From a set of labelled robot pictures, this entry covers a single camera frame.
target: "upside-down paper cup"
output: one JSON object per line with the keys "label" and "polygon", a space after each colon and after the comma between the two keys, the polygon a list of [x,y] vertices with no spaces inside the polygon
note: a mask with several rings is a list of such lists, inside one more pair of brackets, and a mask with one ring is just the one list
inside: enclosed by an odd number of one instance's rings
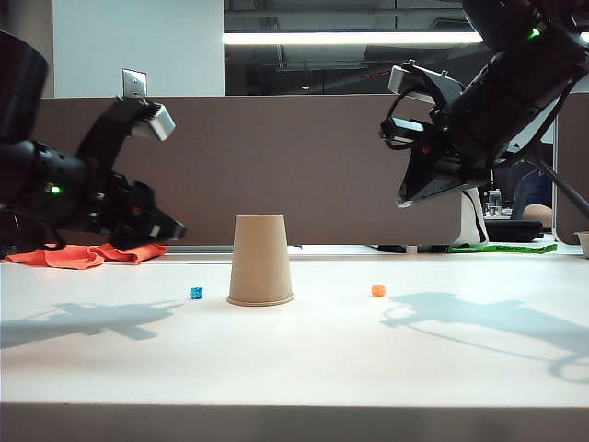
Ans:
{"label": "upside-down paper cup", "polygon": [[579,242],[581,242],[581,249],[583,249],[583,255],[585,258],[589,258],[589,230],[584,232],[576,232],[575,235],[579,237]]}
{"label": "upside-down paper cup", "polygon": [[282,215],[238,215],[227,301],[275,306],[295,297]]}

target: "green indicator light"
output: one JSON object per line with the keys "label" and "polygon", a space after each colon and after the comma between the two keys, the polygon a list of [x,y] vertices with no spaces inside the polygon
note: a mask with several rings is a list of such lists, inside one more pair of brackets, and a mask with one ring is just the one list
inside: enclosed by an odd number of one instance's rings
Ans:
{"label": "green indicator light", "polygon": [[528,35],[528,36],[527,36],[527,39],[528,39],[528,40],[532,40],[532,39],[534,39],[535,37],[537,37],[538,35],[540,35],[540,29],[538,29],[538,28],[533,28],[533,29],[532,29],[532,32],[530,32],[530,35]]}

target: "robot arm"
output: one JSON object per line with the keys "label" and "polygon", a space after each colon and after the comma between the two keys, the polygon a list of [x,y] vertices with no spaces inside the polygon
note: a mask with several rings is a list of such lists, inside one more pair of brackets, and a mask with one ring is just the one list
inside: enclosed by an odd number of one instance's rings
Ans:
{"label": "robot arm", "polygon": [[[393,105],[381,124],[389,147],[411,149],[399,190],[401,206],[480,186],[489,170],[524,157],[539,162],[540,137],[587,72],[580,23],[589,2],[464,0],[463,8],[494,53],[467,87],[414,64],[395,66],[391,75],[390,86],[401,97],[426,97],[433,104],[431,122],[409,125],[392,116]],[[509,141],[558,98],[530,143],[516,154],[508,150]]]}
{"label": "robot arm", "polygon": [[153,191],[111,169],[128,136],[163,141],[170,135],[175,125],[166,108],[144,98],[116,98],[69,155],[29,140],[45,60],[3,32],[0,53],[6,58],[0,69],[0,256],[60,249],[58,229],[109,234],[123,250],[180,238],[184,226],[156,207]]}

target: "ceiling light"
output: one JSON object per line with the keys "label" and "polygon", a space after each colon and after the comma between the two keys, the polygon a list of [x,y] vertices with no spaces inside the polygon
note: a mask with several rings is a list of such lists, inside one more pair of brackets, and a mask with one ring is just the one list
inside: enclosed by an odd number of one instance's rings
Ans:
{"label": "ceiling light", "polygon": [[331,44],[467,44],[479,43],[477,32],[226,32],[231,45],[331,45]]}

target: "bottle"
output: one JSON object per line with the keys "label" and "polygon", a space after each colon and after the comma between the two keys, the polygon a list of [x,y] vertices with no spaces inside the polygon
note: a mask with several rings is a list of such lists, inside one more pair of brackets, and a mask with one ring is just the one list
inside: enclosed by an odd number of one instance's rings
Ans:
{"label": "bottle", "polygon": [[501,191],[499,189],[488,191],[489,201],[487,202],[487,211],[490,216],[499,216],[501,214]]}

